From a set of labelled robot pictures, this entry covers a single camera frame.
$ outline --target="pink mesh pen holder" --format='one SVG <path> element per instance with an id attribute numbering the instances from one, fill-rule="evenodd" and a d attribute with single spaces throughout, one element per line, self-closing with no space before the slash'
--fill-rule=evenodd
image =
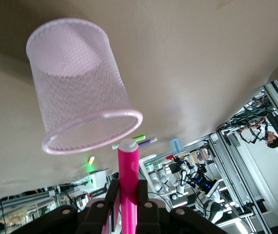
<path id="1" fill-rule="evenodd" d="M 83 19 L 39 27 L 26 46 L 49 154 L 92 150 L 130 134 L 142 122 L 119 75 L 109 39 Z"/>

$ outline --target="green light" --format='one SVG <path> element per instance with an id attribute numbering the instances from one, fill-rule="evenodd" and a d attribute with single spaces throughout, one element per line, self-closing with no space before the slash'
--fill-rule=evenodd
<path id="1" fill-rule="evenodd" d="M 84 165 L 82 165 L 80 168 L 85 168 L 86 173 L 92 172 L 95 170 L 94 163 L 92 165 L 89 165 L 89 155 L 87 154 L 84 159 Z"/>

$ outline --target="cable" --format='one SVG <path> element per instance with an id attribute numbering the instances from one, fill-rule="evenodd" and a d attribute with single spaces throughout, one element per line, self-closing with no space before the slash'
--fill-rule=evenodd
<path id="1" fill-rule="evenodd" d="M 252 106 L 250 104 L 247 104 L 249 105 L 250 107 L 254 108 L 254 109 L 257 109 L 257 110 L 262 110 L 262 111 L 268 111 L 268 112 L 271 112 L 270 110 L 266 110 L 266 109 L 262 109 L 262 108 L 259 108 L 259 107 L 256 107 L 256 106 Z"/>
<path id="2" fill-rule="evenodd" d="M 143 176 L 143 178 L 145 178 L 144 174 L 139 170 L 140 174 Z"/>
<path id="3" fill-rule="evenodd" d="M 232 119 L 229 120 L 228 122 L 224 123 L 224 126 L 222 126 L 221 128 L 223 130 L 235 129 L 237 127 L 241 128 L 242 126 L 249 125 L 251 122 L 257 122 L 259 124 L 263 124 L 259 120 L 264 117 L 266 117 L 266 116 L 254 118 L 254 117 L 251 117 L 251 115 L 250 115 L 248 117 L 240 117 L 237 120 L 235 120 L 234 117 L 232 117 Z"/>
<path id="4" fill-rule="evenodd" d="M 79 185 L 83 185 L 83 184 L 60 184 L 60 187 L 75 187 L 75 186 L 79 186 Z"/>
<path id="5" fill-rule="evenodd" d="M 265 97 L 266 97 L 266 99 L 269 100 L 269 98 L 267 97 L 267 95 L 264 94 L 264 95 L 262 96 L 262 99 L 261 99 L 261 102 L 262 102 L 262 103 L 264 103 L 264 98 L 265 98 Z"/>
<path id="6" fill-rule="evenodd" d="M 160 196 L 160 198 L 163 199 L 163 201 L 168 205 L 168 207 L 169 207 L 170 209 L 173 208 L 171 205 L 168 204 L 168 202 L 166 201 L 166 199 L 165 199 L 164 197 L 162 197 L 160 194 L 157 194 L 157 193 L 154 193 L 154 192 L 148 192 L 148 194 L 156 194 L 156 195 Z"/>
<path id="7" fill-rule="evenodd" d="M 257 116 L 256 114 L 254 114 L 252 111 L 250 111 L 249 109 L 247 109 L 247 107 L 244 106 L 244 109 L 252 116 L 258 117 L 258 118 L 264 118 L 266 116 Z"/>
<path id="8" fill-rule="evenodd" d="M 210 182 L 213 182 L 212 180 L 211 180 L 211 178 L 209 178 L 209 177 L 207 177 L 207 175 L 206 174 L 203 174 Z"/>
<path id="9" fill-rule="evenodd" d="M 172 190 L 172 188 L 169 185 L 167 185 L 166 183 L 163 183 L 163 184 L 165 184 L 170 190 Z"/>
<path id="10" fill-rule="evenodd" d="M 271 123 L 259 123 L 259 124 L 272 126 L 272 124 L 271 124 Z"/>
<path id="11" fill-rule="evenodd" d="M 206 215 L 206 211 L 208 211 L 208 210 L 204 208 L 203 202 L 201 201 L 201 199 L 199 199 L 199 195 L 198 195 L 198 191 L 199 191 L 199 190 L 198 190 L 197 192 L 195 192 L 194 189 L 193 189 L 192 187 L 191 187 L 191 189 L 192 189 L 194 195 L 196 196 L 195 201 L 197 201 L 197 199 L 198 199 L 198 200 L 202 203 L 203 206 L 201 206 L 200 204 L 198 204 L 198 205 L 204 210 L 204 218 L 206 218 L 206 216 L 207 216 L 207 215 Z"/>
<path id="12" fill-rule="evenodd" d="M 76 202 L 74 202 L 74 200 L 70 197 L 70 195 L 67 193 L 66 190 L 64 190 L 64 193 L 65 193 L 65 195 L 70 199 L 70 201 L 75 205 L 75 207 L 76 207 L 78 210 L 82 211 L 82 210 L 78 207 L 78 205 L 76 204 Z"/>
<path id="13" fill-rule="evenodd" d="M 5 230 L 5 234 L 7 234 L 7 225 L 6 225 L 6 220 L 5 220 L 5 218 L 4 218 L 3 206 L 2 206 L 2 201 L 1 201 L 1 200 L 0 200 L 0 205 L 1 205 L 1 211 L 2 211 L 3 222 L 4 222 L 4 230 Z"/>
<path id="14" fill-rule="evenodd" d="M 197 173 L 196 171 L 192 172 L 189 178 L 192 178 L 193 174 Z"/>

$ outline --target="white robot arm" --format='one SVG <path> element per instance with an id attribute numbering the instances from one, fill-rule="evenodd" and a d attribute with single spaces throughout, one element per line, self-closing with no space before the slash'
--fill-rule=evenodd
<path id="1" fill-rule="evenodd" d="M 149 174 L 149 177 L 157 193 L 160 193 L 161 191 L 166 192 L 162 187 L 162 183 L 167 185 L 167 182 L 169 181 L 169 176 L 166 174 L 166 172 L 163 169 L 158 170 L 158 172 L 159 172 L 160 179 L 158 178 L 157 174 L 154 171 Z"/>
<path id="2" fill-rule="evenodd" d="M 189 167 L 186 164 L 181 164 L 181 171 L 180 171 L 180 181 L 179 184 L 176 187 L 176 193 L 172 194 L 171 198 L 173 200 L 177 200 L 178 197 L 182 197 L 183 193 L 184 193 L 184 189 L 187 185 L 187 182 L 190 180 L 190 178 L 188 177 L 188 175 L 190 174 L 191 170 L 189 169 Z"/>
<path id="3" fill-rule="evenodd" d="M 196 208 L 204 214 L 204 217 L 208 221 L 216 223 L 223 216 L 223 210 L 222 206 L 219 203 L 215 202 L 213 199 L 220 200 L 220 197 L 219 199 L 215 198 L 215 196 L 207 198 L 204 193 L 198 191 L 196 194 L 195 205 Z"/>

